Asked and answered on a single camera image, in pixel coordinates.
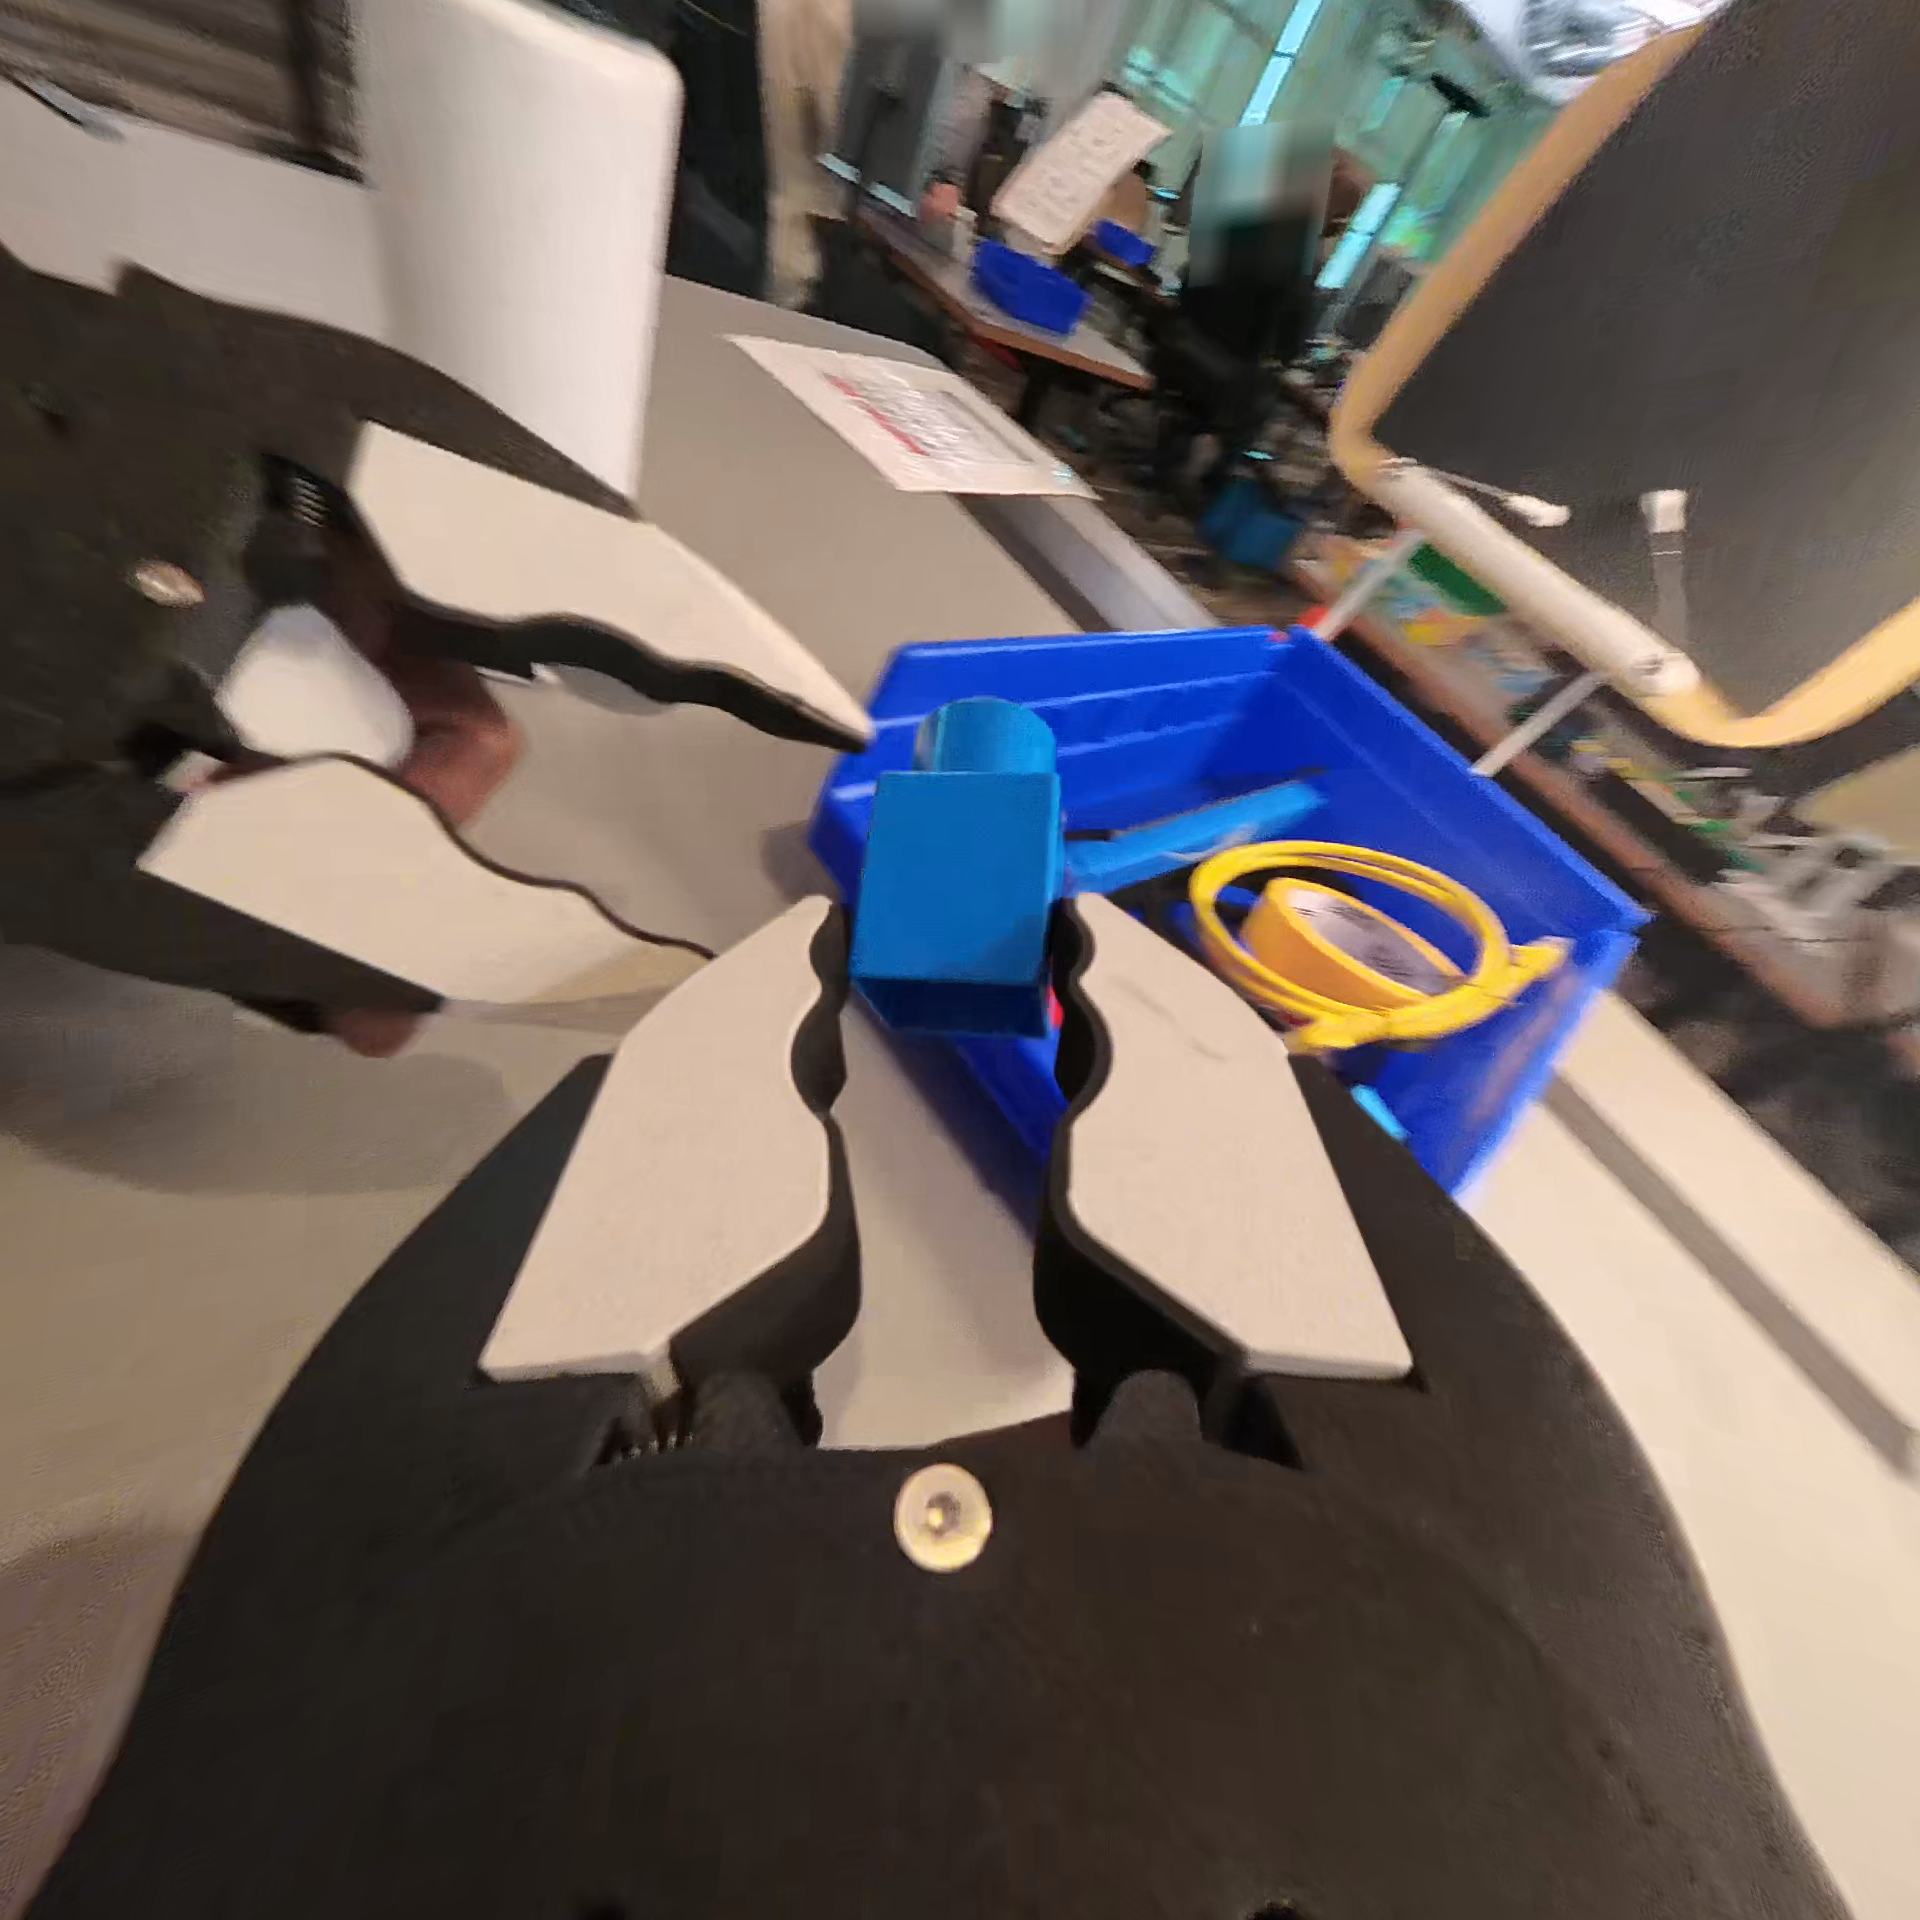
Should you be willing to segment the wooden office desk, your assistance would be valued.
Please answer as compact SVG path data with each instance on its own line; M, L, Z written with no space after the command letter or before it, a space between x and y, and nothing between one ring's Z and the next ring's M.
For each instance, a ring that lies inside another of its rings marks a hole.
M873 240L883 259L936 302L979 350L995 353L1023 376L1016 416L1032 426L1055 391L1113 388L1152 394L1156 379L1125 347L1107 340L1087 320L1071 335L1013 320L972 281L972 270L922 240L917 230L891 211L865 206L855 230Z

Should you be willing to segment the blue bucket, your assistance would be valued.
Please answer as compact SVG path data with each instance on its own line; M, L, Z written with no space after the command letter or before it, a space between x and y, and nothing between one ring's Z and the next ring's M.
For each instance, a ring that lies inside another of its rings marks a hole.
M1257 475L1226 481L1200 511L1196 534L1209 553L1236 570L1279 578L1309 534L1303 506Z

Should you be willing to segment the blue metal bar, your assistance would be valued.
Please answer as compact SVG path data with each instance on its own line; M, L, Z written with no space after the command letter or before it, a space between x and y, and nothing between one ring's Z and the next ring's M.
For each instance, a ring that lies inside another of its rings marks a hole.
M1115 897L1220 854L1290 839L1323 802L1317 779L1295 778L1154 824L1071 831L1063 841L1063 892Z

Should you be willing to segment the yellow tape roll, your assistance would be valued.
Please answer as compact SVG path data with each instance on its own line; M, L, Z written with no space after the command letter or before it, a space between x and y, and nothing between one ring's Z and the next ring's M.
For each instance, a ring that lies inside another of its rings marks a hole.
M1320 879L1274 879L1239 945L1282 986L1369 1016L1452 992L1461 968L1417 930Z

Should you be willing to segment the person's left hand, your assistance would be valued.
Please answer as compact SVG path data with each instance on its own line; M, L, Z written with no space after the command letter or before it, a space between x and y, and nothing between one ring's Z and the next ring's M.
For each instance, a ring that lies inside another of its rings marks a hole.
M384 592L346 587L322 614L397 692L412 720L413 742L397 764L397 782L448 826L469 828L522 760L522 731L477 670L440 650L451 624Z

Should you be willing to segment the illustrated instruction sheet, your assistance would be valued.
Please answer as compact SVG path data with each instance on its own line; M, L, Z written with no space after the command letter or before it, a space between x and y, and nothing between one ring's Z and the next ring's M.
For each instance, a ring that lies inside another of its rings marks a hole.
M1019 160L992 201L992 219L1043 257L1063 257L1115 184L1169 138L1154 115L1101 89Z

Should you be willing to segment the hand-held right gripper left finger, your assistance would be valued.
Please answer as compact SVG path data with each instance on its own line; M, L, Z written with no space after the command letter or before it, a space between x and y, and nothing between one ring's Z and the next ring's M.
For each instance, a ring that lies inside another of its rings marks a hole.
M497 1385L639 1380L656 1408L721 1377L792 1401L855 1327L849 922L808 897L616 1048L477 1358Z

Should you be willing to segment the blue plastic block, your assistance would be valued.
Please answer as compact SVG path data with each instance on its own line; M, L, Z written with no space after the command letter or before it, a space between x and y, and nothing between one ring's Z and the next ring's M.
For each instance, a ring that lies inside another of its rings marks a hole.
M1055 735L1023 704L944 704L875 782L851 982L906 1035L1043 1041L1063 883Z

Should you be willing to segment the black wood-framed panel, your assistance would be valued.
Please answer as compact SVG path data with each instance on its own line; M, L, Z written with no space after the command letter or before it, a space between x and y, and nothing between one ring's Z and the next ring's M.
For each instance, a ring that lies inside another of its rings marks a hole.
M1409 458L1569 508L1513 530L1693 664L1625 692L1667 731L1849 729L1919 668L1915 169L1915 4L1743 2L1643 44L1402 302L1336 465L1369 498Z

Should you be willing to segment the printed paper sheet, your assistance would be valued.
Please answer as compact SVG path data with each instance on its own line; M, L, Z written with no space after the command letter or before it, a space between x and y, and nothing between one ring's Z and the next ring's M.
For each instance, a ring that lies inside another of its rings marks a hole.
M1095 498L1067 460L946 368L735 335L731 346L896 492Z

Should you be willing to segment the white tube lamp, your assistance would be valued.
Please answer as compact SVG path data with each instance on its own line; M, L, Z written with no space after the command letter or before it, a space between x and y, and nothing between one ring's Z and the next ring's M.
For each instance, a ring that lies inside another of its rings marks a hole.
M1404 529L1461 564L1603 682L1643 703L1672 699L1701 683L1680 650L1513 530L1563 530L1571 523L1569 508L1402 455L1381 463L1369 490Z

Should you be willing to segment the white water bottle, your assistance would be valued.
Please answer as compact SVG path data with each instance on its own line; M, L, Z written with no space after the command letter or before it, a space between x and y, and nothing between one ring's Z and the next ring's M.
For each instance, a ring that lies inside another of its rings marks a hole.
M391 340L633 503L682 73L523 2L355 4L352 68Z

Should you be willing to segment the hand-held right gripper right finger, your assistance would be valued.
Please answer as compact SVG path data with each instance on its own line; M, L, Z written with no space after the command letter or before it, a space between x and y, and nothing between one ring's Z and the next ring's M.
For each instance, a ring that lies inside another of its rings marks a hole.
M1061 904L1035 1311L1073 1417L1131 1377L1209 1419L1264 1379L1415 1385L1417 1360L1282 1039L1105 897Z

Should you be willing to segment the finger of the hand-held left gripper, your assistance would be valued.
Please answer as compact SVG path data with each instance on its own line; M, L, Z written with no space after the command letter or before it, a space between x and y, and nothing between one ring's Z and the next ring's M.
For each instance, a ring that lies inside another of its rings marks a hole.
M668 992L711 963L580 884L480 855L437 808L351 756L202 785L138 866L460 1008Z
M561 668L835 752L873 742L866 708L780 620L652 521L375 423L346 498L447 657L515 680Z

